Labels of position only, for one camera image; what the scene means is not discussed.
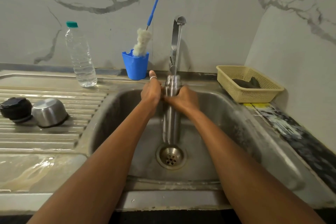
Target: blue cup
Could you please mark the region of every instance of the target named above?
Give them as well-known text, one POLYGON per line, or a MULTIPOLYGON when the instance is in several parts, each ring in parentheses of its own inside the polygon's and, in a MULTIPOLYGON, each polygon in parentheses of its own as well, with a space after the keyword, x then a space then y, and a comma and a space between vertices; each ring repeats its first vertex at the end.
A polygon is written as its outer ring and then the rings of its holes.
POLYGON ((131 49, 130 53, 124 51, 122 54, 128 77, 136 81, 144 79, 147 72, 149 52, 146 53, 146 56, 134 57, 133 49, 131 49))

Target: sink drain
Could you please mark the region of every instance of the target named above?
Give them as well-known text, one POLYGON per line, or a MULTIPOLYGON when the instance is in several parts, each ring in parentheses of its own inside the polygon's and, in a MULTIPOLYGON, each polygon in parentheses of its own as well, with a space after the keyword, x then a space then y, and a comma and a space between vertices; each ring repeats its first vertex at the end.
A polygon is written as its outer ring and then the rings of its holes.
POLYGON ((187 160, 187 152, 176 145, 161 145, 156 151, 158 163, 167 169, 181 168, 187 160))

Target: plastic water bottle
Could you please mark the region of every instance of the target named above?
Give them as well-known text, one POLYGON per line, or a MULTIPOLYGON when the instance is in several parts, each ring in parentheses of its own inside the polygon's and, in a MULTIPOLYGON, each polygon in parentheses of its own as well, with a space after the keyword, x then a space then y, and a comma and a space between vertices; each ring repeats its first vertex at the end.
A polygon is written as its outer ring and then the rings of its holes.
POLYGON ((86 37, 79 30, 77 22, 67 21, 67 26, 65 42, 70 52, 76 78, 82 87, 95 86, 97 76, 91 61, 90 48, 86 37))

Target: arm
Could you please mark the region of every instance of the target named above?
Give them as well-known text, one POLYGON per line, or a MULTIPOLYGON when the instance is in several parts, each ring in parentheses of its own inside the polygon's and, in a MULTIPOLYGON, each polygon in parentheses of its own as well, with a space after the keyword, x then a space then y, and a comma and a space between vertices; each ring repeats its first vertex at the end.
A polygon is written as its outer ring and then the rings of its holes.
POLYGON ((107 223, 124 188, 135 147, 155 113, 160 95, 160 84, 153 78, 141 92, 141 102, 28 224, 107 223))
POLYGON ((209 150, 225 195, 242 223, 324 223, 312 208, 199 110, 194 91, 182 87, 177 97, 165 100, 195 125, 209 150))

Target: beige basket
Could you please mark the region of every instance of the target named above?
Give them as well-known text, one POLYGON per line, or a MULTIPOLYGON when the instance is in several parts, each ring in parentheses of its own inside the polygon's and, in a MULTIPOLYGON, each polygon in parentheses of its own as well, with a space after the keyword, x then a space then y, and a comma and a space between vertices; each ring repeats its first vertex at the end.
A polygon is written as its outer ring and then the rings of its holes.
POLYGON ((282 86, 258 72, 246 66, 216 66, 217 81, 230 94, 237 103, 269 103, 281 91, 282 86), (242 88, 232 79, 250 81, 255 77, 261 88, 242 88))

